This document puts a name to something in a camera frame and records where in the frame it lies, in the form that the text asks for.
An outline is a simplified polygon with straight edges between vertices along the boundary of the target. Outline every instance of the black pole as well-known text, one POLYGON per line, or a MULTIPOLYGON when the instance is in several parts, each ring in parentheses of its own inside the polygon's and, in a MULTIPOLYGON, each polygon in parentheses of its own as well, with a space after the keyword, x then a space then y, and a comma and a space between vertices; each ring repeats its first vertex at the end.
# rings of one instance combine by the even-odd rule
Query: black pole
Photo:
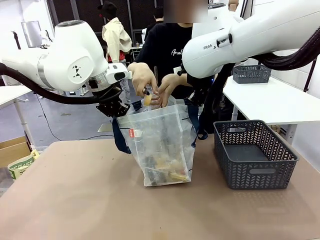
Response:
POLYGON ((18 39, 18 34, 15 31, 13 31, 13 36, 14 36, 14 39, 16 42, 16 46, 18 47, 19 50, 21 50, 19 39, 18 39))
POLYGON ((310 72, 309 72, 309 76, 308 76, 308 78, 306 80, 306 83, 305 83, 305 86, 304 86, 304 89, 303 89, 303 91, 305 93, 309 91, 309 84, 310 84, 312 75, 314 73, 314 70, 315 70, 315 67, 316 67, 316 63, 317 63, 317 59, 313 60, 312 66, 311 66, 311 69, 310 69, 310 72))

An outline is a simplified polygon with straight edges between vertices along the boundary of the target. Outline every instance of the person's hand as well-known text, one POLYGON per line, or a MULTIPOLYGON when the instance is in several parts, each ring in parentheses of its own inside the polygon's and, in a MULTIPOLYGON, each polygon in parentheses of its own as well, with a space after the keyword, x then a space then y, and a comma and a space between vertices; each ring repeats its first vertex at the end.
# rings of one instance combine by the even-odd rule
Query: person's hand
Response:
POLYGON ((181 84, 181 78, 178 74, 171 73, 166 75, 161 82, 159 87, 159 99, 158 102, 161 104, 161 107, 166 107, 168 100, 174 89, 181 84))
POLYGON ((154 73, 150 70, 149 66, 144 62, 136 63, 134 66, 134 74, 132 76, 132 85, 135 89, 135 94, 144 97, 144 88, 150 84, 155 94, 158 94, 157 80, 154 73))

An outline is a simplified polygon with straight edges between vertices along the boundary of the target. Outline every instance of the dark hair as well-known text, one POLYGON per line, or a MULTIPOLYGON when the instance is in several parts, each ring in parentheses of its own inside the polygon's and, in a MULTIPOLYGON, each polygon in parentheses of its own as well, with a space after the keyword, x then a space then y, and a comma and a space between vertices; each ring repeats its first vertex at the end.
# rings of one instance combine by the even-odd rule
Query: dark hair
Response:
POLYGON ((162 6, 156 7, 153 15, 156 19, 162 19, 164 17, 164 8, 162 6))

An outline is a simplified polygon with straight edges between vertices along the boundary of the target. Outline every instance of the translucent bag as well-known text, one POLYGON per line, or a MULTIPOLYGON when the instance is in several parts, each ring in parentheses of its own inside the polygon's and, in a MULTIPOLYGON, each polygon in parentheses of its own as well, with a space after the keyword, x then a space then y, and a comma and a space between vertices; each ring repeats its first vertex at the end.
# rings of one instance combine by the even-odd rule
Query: translucent bag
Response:
MULTIPOLYGON (((177 104, 172 97, 167 107, 151 110, 141 104, 140 107, 131 107, 126 116, 116 120, 130 152, 143 171, 144 186, 191 181, 197 138, 197 128, 192 122, 198 121, 201 110, 196 106, 177 104)), ((113 131, 118 146, 114 124, 113 131)))

